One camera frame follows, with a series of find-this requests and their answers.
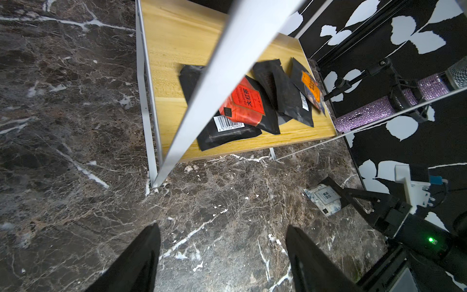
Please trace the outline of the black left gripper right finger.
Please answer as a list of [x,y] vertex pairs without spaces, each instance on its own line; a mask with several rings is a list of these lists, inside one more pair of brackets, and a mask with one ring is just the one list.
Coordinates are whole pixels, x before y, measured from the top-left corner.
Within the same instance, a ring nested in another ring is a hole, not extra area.
[[286,246],[297,292],[361,291],[300,228],[288,226]]

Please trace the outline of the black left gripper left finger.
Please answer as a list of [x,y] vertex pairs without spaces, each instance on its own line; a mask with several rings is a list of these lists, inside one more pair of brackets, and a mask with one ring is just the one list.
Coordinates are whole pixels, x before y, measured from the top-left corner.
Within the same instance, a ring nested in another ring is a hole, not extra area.
[[161,248],[161,232],[145,227],[117,260],[86,290],[88,292],[152,292]]

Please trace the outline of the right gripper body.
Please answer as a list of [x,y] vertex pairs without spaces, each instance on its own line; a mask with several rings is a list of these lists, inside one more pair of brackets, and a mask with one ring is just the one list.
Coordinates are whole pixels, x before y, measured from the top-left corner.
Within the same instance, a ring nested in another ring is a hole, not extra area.
[[[330,187],[344,200],[344,206],[351,204],[369,226],[389,238],[396,237],[412,207],[390,194],[341,188],[329,176],[321,184]],[[373,211],[367,213],[357,199],[372,203]]]

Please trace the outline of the black barcode tea bag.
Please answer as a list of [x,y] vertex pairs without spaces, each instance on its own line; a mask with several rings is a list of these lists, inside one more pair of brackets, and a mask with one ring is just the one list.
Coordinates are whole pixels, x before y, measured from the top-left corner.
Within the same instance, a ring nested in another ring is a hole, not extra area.
[[334,215],[343,207],[341,196],[331,186],[319,184],[313,189],[304,189],[304,194],[326,217]]

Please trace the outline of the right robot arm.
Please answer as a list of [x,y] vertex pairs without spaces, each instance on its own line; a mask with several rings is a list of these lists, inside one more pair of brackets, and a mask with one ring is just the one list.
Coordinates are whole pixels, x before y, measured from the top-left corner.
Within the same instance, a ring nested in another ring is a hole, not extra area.
[[398,246],[390,250],[358,283],[353,283],[299,228],[288,226],[286,244],[295,290],[298,292],[387,292],[395,287],[412,251],[453,275],[467,279],[467,215],[455,222],[457,235],[410,214],[410,204],[389,194],[340,188],[331,178],[326,188],[337,191],[362,218]]

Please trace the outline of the black tea bag lower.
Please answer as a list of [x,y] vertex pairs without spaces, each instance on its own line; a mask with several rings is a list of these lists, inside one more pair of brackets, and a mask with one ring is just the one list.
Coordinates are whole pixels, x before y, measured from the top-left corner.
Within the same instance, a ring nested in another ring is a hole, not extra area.
[[294,119],[308,127],[314,126],[311,103],[292,83],[279,59],[257,62],[252,71],[276,110],[279,125]]

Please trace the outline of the orange label tea bag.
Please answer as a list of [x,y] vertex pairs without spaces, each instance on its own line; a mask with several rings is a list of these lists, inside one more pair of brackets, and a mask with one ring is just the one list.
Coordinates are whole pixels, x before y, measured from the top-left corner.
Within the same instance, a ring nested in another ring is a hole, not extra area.
[[326,114],[321,90],[314,77],[295,58],[291,59],[291,81],[308,101],[322,114]]

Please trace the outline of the red tea bag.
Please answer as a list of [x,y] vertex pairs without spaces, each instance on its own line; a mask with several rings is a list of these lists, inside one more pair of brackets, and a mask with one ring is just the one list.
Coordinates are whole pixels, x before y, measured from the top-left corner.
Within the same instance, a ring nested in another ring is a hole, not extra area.
[[245,76],[219,109],[232,122],[257,126],[266,115],[260,92]]

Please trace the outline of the wooden two-tier metal shelf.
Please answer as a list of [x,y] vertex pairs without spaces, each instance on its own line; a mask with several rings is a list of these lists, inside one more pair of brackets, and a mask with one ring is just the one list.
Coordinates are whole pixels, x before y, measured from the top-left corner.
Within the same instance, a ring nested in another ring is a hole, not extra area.
[[[243,75],[266,53],[298,51],[279,32],[299,1],[235,1],[220,13],[189,1],[137,1],[137,84],[149,185],[160,187]],[[193,54],[207,71],[185,102],[176,62]]]

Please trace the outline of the purple glitter microphone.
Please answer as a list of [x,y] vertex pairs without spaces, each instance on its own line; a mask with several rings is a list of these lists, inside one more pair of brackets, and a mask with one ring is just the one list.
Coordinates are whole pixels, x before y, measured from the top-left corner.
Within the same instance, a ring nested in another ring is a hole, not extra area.
[[384,58],[377,65],[366,69],[352,80],[339,79],[335,81],[335,88],[325,98],[336,97],[362,79],[379,73],[386,73],[389,76],[389,93],[337,118],[334,126],[338,132],[348,133],[401,112],[408,114],[419,124],[427,121],[428,106],[422,107],[422,103],[467,87],[467,58],[463,57],[445,71],[419,80],[402,78],[394,68],[392,61],[389,58]]

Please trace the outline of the black barcode pouch lower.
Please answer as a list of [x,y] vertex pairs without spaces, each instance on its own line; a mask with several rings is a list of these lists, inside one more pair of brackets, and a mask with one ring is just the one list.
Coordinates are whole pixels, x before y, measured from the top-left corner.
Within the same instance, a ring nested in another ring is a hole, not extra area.
[[[186,102],[191,100],[203,69],[203,66],[182,66],[179,81]],[[229,142],[258,137],[261,134],[262,131],[259,128],[241,122],[232,122],[217,112],[198,135],[197,142],[199,149],[203,152]]]

